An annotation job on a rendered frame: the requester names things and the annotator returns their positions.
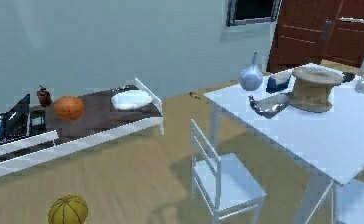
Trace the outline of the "white pillow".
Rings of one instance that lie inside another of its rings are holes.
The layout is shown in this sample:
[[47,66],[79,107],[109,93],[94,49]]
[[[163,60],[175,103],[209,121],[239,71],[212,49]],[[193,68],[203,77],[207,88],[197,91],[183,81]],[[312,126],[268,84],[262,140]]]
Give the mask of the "white pillow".
[[111,103],[117,110],[135,110],[151,102],[151,96],[142,90],[128,90],[117,93],[111,98]]

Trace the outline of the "pale blue round flask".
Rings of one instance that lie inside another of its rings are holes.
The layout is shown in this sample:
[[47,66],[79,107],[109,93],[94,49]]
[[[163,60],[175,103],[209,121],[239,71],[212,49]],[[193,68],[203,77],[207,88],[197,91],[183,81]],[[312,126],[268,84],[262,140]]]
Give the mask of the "pale blue round flask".
[[251,65],[245,68],[238,78],[240,86],[245,91],[257,90],[263,82],[263,74],[257,65],[258,52],[253,52],[253,59]]

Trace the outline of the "white chair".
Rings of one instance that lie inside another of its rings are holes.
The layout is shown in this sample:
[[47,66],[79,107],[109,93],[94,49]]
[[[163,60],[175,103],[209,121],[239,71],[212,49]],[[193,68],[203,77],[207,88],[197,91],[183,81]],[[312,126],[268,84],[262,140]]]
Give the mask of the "white chair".
[[252,211],[256,224],[267,196],[234,153],[219,155],[194,120],[190,124],[191,195],[201,193],[212,216],[211,224]]

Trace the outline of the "white bed with dark blanket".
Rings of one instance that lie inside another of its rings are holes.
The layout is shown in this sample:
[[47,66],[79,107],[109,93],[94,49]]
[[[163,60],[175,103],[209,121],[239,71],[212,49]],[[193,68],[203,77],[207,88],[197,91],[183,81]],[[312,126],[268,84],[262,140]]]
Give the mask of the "white bed with dark blanket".
[[[128,90],[145,91],[152,102],[135,110],[115,109],[111,98]],[[27,135],[0,145],[0,177],[149,127],[164,128],[162,101],[138,79],[132,85],[83,95],[80,99],[84,113],[75,121],[59,119],[53,106],[30,105]]]

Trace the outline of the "silver dish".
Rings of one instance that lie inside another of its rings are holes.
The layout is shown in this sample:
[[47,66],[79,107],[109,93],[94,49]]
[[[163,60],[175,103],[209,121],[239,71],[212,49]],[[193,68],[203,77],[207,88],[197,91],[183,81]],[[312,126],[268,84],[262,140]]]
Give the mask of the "silver dish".
[[280,93],[256,100],[252,95],[248,97],[251,109],[264,118],[271,119],[289,105],[289,98],[286,94]]

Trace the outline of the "orange basketball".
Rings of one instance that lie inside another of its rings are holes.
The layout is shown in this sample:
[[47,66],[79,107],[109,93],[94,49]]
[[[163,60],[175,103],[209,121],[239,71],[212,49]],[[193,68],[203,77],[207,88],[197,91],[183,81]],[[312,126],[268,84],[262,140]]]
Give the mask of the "orange basketball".
[[54,113],[61,120],[75,121],[84,113],[84,103],[75,96],[63,96],[54,104]]

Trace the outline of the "dark window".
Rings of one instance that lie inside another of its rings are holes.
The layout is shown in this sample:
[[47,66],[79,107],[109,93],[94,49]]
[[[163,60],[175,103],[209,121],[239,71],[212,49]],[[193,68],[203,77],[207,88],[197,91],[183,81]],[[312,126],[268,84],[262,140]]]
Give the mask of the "dark window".
[[228,0],[226,26],[274,22],[282,0]]

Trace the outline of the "tan round spool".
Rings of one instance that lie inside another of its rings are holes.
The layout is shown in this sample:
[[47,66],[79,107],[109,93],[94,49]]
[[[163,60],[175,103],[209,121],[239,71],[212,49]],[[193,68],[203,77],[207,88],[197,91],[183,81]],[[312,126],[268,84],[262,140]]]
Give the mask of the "tan round spool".
[[323,113],[332,108],[328,98],[343,77],[322,68],[298,67],[292,72],[295,83],[288,93],[290,105],[307,112]]

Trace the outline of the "dark red round object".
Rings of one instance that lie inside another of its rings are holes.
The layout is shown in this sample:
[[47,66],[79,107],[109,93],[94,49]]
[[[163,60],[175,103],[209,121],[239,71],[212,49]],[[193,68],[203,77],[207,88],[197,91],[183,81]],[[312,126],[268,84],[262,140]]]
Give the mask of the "dark red round object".
[[50,92],[45,87],[41,86],[36,95],[42,107],[47,107],[52,104]]

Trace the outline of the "white table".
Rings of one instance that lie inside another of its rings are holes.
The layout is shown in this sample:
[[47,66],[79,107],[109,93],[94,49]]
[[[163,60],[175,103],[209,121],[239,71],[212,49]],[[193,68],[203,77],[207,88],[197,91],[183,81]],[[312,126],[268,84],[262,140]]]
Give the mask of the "white table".
[[355,179],[364,169],[364,94],[355,84],[335,87],[326,113],[288,107],[271,119],[251,109],[249,93],[238,84],[208,92],[210,141],[216,141],[224,113],[313,171],[291,224],[307,224],[328,195],[331,224],[364,224],[364,183]]

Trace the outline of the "yellow ball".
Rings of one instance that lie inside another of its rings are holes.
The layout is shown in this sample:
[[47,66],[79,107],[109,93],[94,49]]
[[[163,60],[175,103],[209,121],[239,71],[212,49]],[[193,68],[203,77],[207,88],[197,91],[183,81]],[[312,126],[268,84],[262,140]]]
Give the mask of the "yellow ball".
[[57,199],[48,211],[48,224],[84,224],[88,216],[86,201],[77,195]]

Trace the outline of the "dark red room door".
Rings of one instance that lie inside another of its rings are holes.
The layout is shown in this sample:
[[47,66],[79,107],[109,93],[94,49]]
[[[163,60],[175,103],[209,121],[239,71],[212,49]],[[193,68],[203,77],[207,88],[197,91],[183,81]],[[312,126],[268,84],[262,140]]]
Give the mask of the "dark red room door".
[[323,60],[360,67],[364,61],[364,0],[282,0],[267,70]]

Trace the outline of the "black laptop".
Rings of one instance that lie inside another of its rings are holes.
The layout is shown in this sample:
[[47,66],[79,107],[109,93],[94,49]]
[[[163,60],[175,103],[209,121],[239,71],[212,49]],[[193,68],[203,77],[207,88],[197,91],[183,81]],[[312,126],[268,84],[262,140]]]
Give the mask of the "black laptop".
[[21,139],[28,133],[28,117],[30,114],[30,95],[25,95],[8,112],[1,116],[0,145]]

